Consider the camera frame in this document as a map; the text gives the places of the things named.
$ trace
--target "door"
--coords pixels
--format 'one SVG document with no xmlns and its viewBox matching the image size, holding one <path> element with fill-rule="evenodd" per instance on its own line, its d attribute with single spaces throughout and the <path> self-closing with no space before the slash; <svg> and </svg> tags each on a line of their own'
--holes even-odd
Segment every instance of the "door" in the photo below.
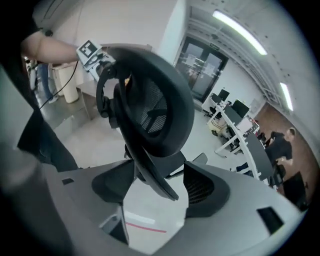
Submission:
<svg viewBox="0 0 320 256">
<path fill-rule="evenodd" d="M 193 98 L 203 103 L 227 60 L 208 45 L 187 37 L 175 67 L 187 79 Z"/>
</svg>

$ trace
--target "black t-shirt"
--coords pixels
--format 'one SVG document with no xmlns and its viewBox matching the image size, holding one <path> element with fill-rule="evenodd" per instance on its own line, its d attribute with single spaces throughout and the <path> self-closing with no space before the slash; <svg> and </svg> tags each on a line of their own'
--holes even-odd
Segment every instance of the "black t-shirt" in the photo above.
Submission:
<svg viewBox="0 0 320 256">
<path fill-rule="evenodd" d="M 285 140 L 285 135 L 280 132 L 273 131 L 271 133 L 273 142 L 269 145 L 265 152 L 270 159 L 272 165 L 276 163 L 276 159 L 285 157 L 286 159 L 292 159 L 292 146 L 291 143 Z"/>
<path fill-rule="evenodd" d="M 0 22 L 6 24 L 4 28 L 1 29 L 1 33 L 5 35 L 6 39 L 2 41 L 5 45 L 2 46 L 4 51 L 0 54 L 0 59 L 4 70 L 15 87 L 34 109 L 22 133 L 18 147 L 30 153 L 37 154 L 39 150 L 40 130 L 44 120 L 39 110 L 37 100 L 31 92 L 29 78 L 27 74 L 24 73 L 21 42 L 31 34 L 37 32 L 38 28 L 32 18 L 32 6 L 19 7 L 16 11 L 14 16 L 18 18 L 17 20 L 8 21 L 0 18 Z"/>
</svg>

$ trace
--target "floor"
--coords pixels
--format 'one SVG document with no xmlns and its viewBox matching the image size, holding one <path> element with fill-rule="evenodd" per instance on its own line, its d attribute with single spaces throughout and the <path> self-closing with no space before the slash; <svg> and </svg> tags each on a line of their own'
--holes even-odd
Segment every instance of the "floor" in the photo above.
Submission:
<svg viewBox="0 0 320 256">
<path fill-rule="evenodd" d="M 78 95 L 79 99 L 73 103 L 67 103 L 64 96 L 58 96 L 57 101 L 47 102 L 40 110 L 43 118 L 60 140 L 67 138 L 90 121 L 84 108 L 83 96 L 79 90 Z M 35 92 L 35 97 L 40 107 L 47 101 L 41 82 Z"/>
<path fill-rule="evenodd" d="M 185 145 L 181 149 L 185 158 L 192 161 L 199 154 L 205 153 L 207 164 L 229 170 L 243 164 L 245 157 L 239 153 L 223 153 L 228 158 L 220 157 L 215 149 L 220 147 L 220 140 L 212 135 L 207 126 L 208 119 L 199 111 L 195 111 L 192 131 Z M 68 138 L 62 140 L 67 149 L 74 156 L 79 167 L 93 167 L 109 164 L 124 159 L 125 142 L 122 135 L 111 129 L 108 119 L 97 117 L 86 123 Z"/>
</svg>

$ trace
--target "trash bin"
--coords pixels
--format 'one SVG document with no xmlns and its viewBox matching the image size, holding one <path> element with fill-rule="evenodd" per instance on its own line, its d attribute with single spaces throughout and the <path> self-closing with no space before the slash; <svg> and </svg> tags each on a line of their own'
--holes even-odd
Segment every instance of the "trash bin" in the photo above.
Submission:
<svg viewBox="0 0 320 256">
<path fill-rule="evenodd" d="M 56 74 L 56 88 L 60 90 L 71 78 L 75 70 L 75 64 L 63 64 L 56 66 L 54 69 Z M 67 103 L 73 103 L 79 99 L 75 76 L 73 76 L 69 83 L 62 89 L 62 92 Z"/>
</svg>

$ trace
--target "computer monitor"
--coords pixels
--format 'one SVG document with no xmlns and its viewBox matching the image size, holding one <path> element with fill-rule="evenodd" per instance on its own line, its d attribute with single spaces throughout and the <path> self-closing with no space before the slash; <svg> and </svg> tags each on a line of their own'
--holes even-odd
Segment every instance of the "computer monitor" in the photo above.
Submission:
<svg viewBox="0 0 320 256">
<path fill-rule="evenodd" d="M 212 94 L 211 99 L 217 104 L 219 104 L 222 101 L 222 99 L 218 95 L 216 95 L 215 93 Z"/>
<path fill-rule="evenodd" d="M 249 111 L 249 108 L 238 99 L 232 104 L 232 108 L 241 118 L 244 118 Z"/>
<path fill-rule="evenodd" d="M 223 101 L 226 101 L 226 99 L 228 98 L 229 96 L 229 92 L 222 89 L 218 95 Z"/>
</svg>

